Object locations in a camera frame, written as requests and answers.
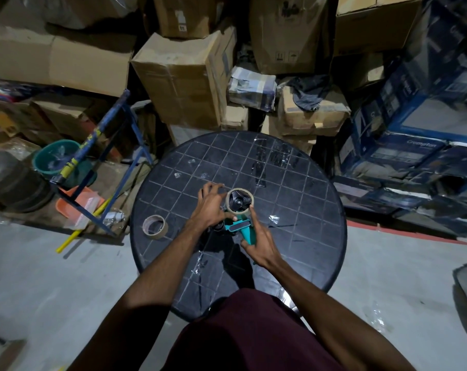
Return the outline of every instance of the yellow stick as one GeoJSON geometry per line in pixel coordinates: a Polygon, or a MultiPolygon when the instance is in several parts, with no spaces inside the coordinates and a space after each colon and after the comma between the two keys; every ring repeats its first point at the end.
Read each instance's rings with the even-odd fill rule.
{"type": "MultiPolygon", "coordinates": [[[[96,211],[94,211],[93,215],[94,216],[99,216],[106,208],[106,206],[108,205],[108,203],[110,202],[111,198],[110,199],[106,199],[102,205],[100,205],[98,207],[98,209],[96,211]]],[[[82,233],[84,229],[81,229],[81,230],[75,230],[70,237],[67,238],[67,240],[62,243],[62,245],[56,249],[56,252],[58,254],[60,254],[74,239],[76,239],[78,237],[79,234],[82,233]]]]}

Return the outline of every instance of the round table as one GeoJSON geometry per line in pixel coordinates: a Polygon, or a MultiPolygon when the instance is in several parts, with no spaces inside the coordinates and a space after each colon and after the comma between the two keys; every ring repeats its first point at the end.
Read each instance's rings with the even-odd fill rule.
{"type": "MultiPolygon", "coordinates": [[[[177,236],[207,181],[241,187],[254,195],[259,220],[268,226],[283,258],[324,291],[333,285],[347,244],[343,206],[335,187],[305,153],[281,139],[251,131],[212,132],[175,148],[150,171],[132,210],[130,240],[142,272],[177,236]],[[151,240],[145,218],[161,215],[167,234],[151,240]]],[[[279,297],[296,310],[289,295],[240,246],[240,233],[203,234],[190,258],[172,311],[188,321],[213,301],[250,287],[279,297]]]]}

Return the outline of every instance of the teal tape dispenser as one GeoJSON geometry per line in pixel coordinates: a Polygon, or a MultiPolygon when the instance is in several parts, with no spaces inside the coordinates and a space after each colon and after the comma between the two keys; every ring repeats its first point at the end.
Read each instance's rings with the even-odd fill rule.
{"type": "Polygon", "coordinates": [[[226,210],[236,215],[238,220],[231,224],[225,221],[224,229],[230,233],[240,231],[248,244],[255,245],[256,232],[251,220],[248,218],[250,214],[249,206],[254,205],[254,196],[248,190],[237,187],[227,193],[225,205],[226,210]]]}

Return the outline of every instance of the tape roll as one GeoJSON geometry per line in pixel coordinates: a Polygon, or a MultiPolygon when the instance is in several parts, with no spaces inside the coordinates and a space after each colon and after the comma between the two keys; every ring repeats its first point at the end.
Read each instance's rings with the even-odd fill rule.
{"type": "Polygon", "coordinates": [[[229,211],[230,213],[234,214],[234,215],[245,215],[245,216],[249,216],[250,214],[250,211],[249,209],[246,209],[245,211],[242,211],[242,212],[235,212],[235,211],[232,211],[230,209],[230,195],[231,193],[233,193],[235,190],[240,190],[240,191],[243,191],[244,193],[248,194],[250,197],[251,197],[251,205],[254,206],[254,195],[252,195],[250,193],[250,191],[246,190],[246,189],[242,189],[241,187],[236,187],[235,189],[231,189],[227,194],[226,194],[226,197],[225,197],[225,205],[226,205],[226,210],[229,211]]]}
{"type": "Polygon", "coordinates": [[[160,215],[149,216],[147,219],[144,220],[144,223],[142,224],[142,231],[144,232],[145,235],[148,235],[151,239],[160,239],[164,237],[165,234],[167,233],[168,224],[165,221],[165,219],[160,215]],[[149,232],[150,226],[157,222],[160,222],[163,224],[160,230],[158,230],[156,233],[150,233],[149,232]]]}

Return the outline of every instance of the person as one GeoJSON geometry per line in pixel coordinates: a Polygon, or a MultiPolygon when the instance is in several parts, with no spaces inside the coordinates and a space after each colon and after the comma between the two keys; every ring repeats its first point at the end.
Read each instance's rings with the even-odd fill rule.
{"type": "MultiPolygon", "coordinates": [[[[137,371],[164,324],[193,249],[204,230],[226,218],[222,184],[206,183],[181,233],[128,288],[68,371],[137,371]]],[[[297,274],[250,208],[257,242],[242,247],[289,293],[311,326],[280,299],[240,289],[211,315],[188,324],[163,370],[389,370],[413,366],[379,332],[297,274]]]]}

